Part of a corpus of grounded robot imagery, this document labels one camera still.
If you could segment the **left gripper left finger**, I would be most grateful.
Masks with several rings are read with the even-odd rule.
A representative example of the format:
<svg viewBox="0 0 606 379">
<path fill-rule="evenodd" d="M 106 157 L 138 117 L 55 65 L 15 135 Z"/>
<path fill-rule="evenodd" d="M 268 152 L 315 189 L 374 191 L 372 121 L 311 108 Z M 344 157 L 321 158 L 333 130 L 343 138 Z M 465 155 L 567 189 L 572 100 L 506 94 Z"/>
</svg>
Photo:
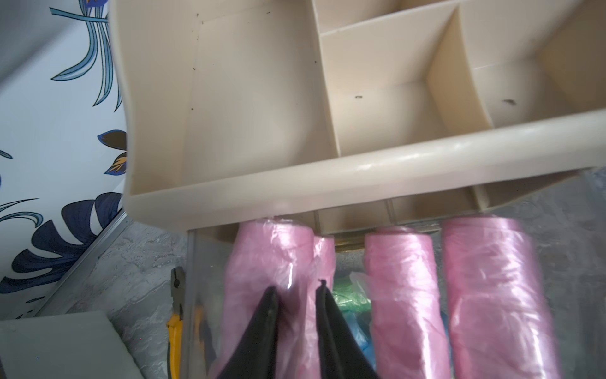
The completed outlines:
<svg viewBox="0 0 606 379">
<path fill-rule="evenodd" d="M 274 378 L 279 339 L 279 316 L 278 289 L 268 287 L 235 352 L 217 378 Z"/>
</svg>

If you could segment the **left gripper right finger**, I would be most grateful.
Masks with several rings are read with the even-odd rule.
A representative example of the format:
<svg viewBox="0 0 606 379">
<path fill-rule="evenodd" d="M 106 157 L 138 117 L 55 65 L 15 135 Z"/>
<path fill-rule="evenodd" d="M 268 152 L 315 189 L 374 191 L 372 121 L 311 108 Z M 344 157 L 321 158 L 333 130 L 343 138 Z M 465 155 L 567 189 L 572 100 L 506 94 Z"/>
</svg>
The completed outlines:
<svg viewBox="0 0 606 379">
<path fill-rule="evenodd" d="M 316 290 L 316 323 L 322 379 L 374 378 L 378 375 L 364 357 L 325 280 Z"/>
</svg>

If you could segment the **pink roll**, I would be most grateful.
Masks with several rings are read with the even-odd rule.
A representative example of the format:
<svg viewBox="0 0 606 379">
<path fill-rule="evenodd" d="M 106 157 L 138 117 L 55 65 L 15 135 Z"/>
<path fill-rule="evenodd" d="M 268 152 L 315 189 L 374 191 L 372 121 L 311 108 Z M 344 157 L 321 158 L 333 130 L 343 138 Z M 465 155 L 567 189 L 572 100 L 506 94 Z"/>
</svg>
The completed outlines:
<svg viewBox="0 0 606 379">
<path fill-rule="evenodd" d="M 322 281 L 333 288 L 335 271 L 335 240 L 316 236 L 311 261 L 295 287 L 294 313 L 280 331 L 277 378 L 321 377 L 316 292 Z"/>
<path fill-rule="evenodd" d="M 225 271 L 219 353 L 211 378 L 217 378 L 232 357 L 268 287 L 277 288 L 280 305 L 276 377 L 296 377 L 314 238 L 310 227 L 286 220 L 240 224 Z"/>
<path fill-rule="evenodd" d="M 449 333 L 458 378 L 561 378 L 532 238 L 513 219 L 443 221 Z"/>
<path fill-rule="evenodd" d="M 451 377 L 431 238 L 406 227 L 369 233 L 364 267 L 379 377 Z"/>
</svg>

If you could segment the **clear top drawer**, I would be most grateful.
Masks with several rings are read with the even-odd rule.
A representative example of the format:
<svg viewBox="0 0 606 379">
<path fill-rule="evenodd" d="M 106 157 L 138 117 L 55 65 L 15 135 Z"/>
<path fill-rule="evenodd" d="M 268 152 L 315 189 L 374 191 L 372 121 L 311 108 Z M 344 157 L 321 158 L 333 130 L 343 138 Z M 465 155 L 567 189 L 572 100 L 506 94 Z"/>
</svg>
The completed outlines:
<svg viewBox="0 0 606 379">
<path fill-rule="evenodd" d="M 605 167 L 487 213 L 518 220 L 536 243 L 563 377 L 605 378 Z M 438 222 L 412 225 L 432 237 L 441 308 L 448 313 Z M 201 232 L 189 234 L 186 270 L 193 288 L 186 290 L 186 304 L 192 304 L 191 311 L 200 305 L 207 312 L 215 337 L 208 345 L 217 352 L 223 276 L 232 247 L 205 239 Z"/>
</svg>

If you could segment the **beige drawer organizer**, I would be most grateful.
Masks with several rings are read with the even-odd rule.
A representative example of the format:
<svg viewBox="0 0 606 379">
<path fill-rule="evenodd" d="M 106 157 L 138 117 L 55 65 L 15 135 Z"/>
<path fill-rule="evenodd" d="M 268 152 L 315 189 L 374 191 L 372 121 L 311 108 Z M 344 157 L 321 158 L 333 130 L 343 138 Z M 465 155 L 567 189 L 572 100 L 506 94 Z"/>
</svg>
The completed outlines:
<svg viewBox="0 0 606 379">
<path fill-rule="evenodd" d="M 113 1 L 125 208 L 336 234 L 605 164 L 603 1 Z"/>
</svg>

